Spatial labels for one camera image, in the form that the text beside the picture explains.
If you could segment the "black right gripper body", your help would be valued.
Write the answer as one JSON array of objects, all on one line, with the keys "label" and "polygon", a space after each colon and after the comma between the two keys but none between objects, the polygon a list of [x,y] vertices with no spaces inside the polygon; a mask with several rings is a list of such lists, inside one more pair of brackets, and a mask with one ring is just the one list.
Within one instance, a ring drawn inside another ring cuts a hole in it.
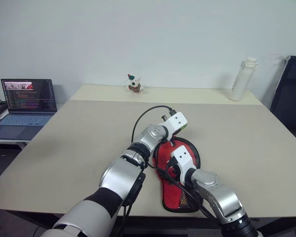
[{"label": "black right gripper body", "polygon": [[168,171],[171,176],[180,175],[181,172],[176,158],[170,158],[170,160],[168,161]]}]

